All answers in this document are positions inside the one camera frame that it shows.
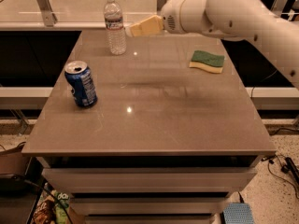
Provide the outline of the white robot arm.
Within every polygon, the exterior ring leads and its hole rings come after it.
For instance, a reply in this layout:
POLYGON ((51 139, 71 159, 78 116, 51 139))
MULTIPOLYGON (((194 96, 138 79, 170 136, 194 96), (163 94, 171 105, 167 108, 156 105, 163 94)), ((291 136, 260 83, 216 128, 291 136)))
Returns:
POLYGON ((163 30, 245 39, 299 88, 299 26, 274 14, 261 0, 168 0, 159 15, 125 28, 130 37, 163 30))

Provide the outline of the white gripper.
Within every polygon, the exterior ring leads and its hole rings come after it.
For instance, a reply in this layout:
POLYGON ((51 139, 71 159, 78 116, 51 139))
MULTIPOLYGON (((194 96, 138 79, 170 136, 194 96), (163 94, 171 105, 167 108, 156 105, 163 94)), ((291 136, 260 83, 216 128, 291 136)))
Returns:
POLYGON ((161 10, 161 16, 153 15, 125 28, 130 37, 157 35, 163 29, 171 34, 184 34, 180 22, 180 11, 185 0, 168 0, 161 10))

